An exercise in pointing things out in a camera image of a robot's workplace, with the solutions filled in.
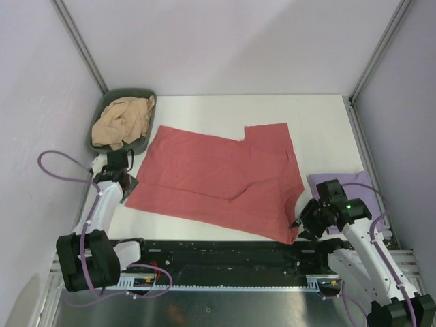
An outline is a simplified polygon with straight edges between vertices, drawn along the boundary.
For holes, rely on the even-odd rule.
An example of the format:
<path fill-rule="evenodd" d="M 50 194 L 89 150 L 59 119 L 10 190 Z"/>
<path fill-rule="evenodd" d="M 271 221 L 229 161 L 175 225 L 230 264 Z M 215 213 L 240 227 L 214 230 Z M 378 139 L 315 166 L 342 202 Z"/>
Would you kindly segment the pink t shirt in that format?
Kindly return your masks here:
<path fill-rule="evenodd" d="M 305 188 L 286 123 L 245 128 L 242 140 L 161 126 L 126 205 L 291 244 Z"/>

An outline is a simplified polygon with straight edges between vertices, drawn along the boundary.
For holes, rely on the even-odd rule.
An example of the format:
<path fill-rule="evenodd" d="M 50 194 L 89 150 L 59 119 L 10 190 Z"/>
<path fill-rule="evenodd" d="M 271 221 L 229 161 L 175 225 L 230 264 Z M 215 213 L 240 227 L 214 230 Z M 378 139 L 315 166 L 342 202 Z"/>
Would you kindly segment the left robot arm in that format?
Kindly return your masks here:
<path fill-rule="evenodd" d="M 150 255 L 140 249 L 139 242 L 113 245 L 107 235 L 115 209 L 136 186 L 128 169 L 104 167 L 93 184 L 97 194 L 89 214 L 71 234 L 60 236 L 56 243 L 61 274 L 69 292 L 96 292 L 97 288 L 114 286 L 127 266 L 141 273 L 151 263 Z"/>

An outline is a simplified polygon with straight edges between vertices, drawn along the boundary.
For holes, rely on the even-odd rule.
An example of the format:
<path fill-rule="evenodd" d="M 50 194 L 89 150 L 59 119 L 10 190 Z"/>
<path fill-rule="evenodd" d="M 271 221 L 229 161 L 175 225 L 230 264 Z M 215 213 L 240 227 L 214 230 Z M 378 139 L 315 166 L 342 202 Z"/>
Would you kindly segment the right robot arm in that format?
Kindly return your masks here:
<path fill-rule="evenodd" d="M 312 199 L 292 224 L 303 228 L 302 237 L 327 246 L 315 254 L 315 267 L 340 277 L 343 300 L 362 307 L 368 326 L 432 326 L 435 301 L 408 280 L 373 225 L 360 199 Z"/>

